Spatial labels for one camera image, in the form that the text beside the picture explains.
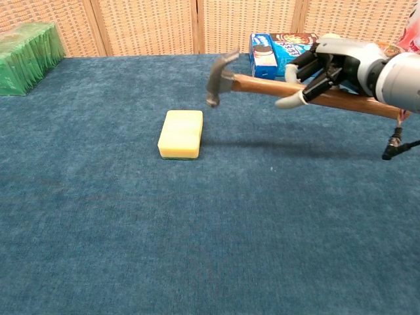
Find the room divider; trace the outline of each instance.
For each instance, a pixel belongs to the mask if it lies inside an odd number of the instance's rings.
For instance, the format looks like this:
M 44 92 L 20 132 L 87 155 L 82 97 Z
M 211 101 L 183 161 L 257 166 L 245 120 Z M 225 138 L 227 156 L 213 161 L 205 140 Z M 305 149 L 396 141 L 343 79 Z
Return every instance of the room divider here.
M 2 0 L 0 32 L 53 21 L 67 56 L 247 51 L 251 32 L 395 42 L 416 0 Z

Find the sponge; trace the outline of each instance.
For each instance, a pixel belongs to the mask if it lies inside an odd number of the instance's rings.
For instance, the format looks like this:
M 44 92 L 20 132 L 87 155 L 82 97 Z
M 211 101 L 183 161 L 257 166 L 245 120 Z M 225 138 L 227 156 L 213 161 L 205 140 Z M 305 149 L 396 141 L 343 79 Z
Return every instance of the sponge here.
M 27 95 L 64 56 L 54 23 L 22 23 L 0 34 L 0 96 Z
M 321 36 L 321 37 L 323 37 L 323 38 L 326 38 L 326 37 L 329 37 L 329 38 L 341 38 L 341 36 L 340 36 L 340 35 L 335 34 L 335 33 L 325 33 L 325 34 L 323 34 L 323 36 Z
M 200 154 L 203 112 L 169 110 L 157 143 L 163 159 L 196 159 Z

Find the hammer head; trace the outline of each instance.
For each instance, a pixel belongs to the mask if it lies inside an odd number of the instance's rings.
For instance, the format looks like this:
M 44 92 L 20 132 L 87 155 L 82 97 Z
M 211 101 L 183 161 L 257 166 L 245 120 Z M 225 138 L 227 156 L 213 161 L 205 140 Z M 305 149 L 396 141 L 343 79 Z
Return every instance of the hammer head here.
M 240 50 L 229 52 L 219 57 L 213 64 L 207 82 L 207 97 L 205 102 L 210 107 L 217 107 L 220 103 L 219 93 L 229 92 L 234 80 L 233 72 L 225 69 L 226 65 L 239 58 Z

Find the green package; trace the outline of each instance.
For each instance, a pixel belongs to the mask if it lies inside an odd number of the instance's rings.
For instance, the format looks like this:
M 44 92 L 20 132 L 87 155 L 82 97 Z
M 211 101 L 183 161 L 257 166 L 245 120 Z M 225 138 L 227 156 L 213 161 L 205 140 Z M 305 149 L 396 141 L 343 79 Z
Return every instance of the green package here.
M 22 23 L 0 34 L 0 96 L 27 95 L 64 57 L 54 23 Z

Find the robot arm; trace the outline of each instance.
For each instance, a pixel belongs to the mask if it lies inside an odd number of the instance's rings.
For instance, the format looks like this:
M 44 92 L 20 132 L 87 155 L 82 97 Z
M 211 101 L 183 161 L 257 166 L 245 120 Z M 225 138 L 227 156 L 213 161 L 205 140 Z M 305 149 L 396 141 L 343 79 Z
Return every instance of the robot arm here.
M 387 57 L 375 44 L 342 38 L 322 37 L 286 66 L 285 80 L 303 83 L 315 75 L 296 94 L 276 101 L 281 109 L 308 104 L 331 88 L 344 86 L 357 94 L 405 111 L 420 113 L 420 55 L 402 52 Z M 383 159 L 391 159 L 420 142 L 401 145 L 398 120 Z

